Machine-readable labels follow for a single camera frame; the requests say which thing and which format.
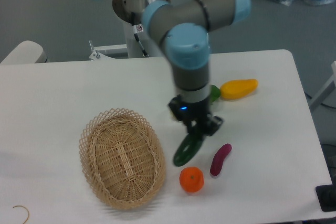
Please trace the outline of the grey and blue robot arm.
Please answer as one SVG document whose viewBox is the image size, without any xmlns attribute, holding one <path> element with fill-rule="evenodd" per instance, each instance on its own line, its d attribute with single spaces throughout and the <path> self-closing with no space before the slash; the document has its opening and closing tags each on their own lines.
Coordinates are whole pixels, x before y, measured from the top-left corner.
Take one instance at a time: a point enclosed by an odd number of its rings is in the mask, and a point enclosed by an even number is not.
<svg viewBox="0 0 336 224">
<path fill-rule="evenodd" d="M 210 111 L 208 34 L 248 17 L 251 0 L 192 0 L 173 6 L 164 0 L 126 0 L 134 24 L 141 24 L 171 65 L 176 97 L 169 107 L 187 132 L 211 136 L 222 119 Z"/>
</svg>

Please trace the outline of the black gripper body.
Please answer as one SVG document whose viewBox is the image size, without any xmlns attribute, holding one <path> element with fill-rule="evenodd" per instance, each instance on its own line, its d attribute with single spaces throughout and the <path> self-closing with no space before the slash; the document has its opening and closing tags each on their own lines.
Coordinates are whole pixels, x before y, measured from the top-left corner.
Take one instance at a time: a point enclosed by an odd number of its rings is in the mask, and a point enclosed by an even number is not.
<svg viewBox="0 0 336 224">
<path fill-rule="evenodd" d="M 210 112 L 210 96 L 202 101 L 189 103 L 182 100 L 182 96 L 174 97 L 168 107 L 178 121 L 182 121 L 188 130 L 192 128 L 192 122 L 201 130 L 206 130 L 209 126 Z"/>
</svg>

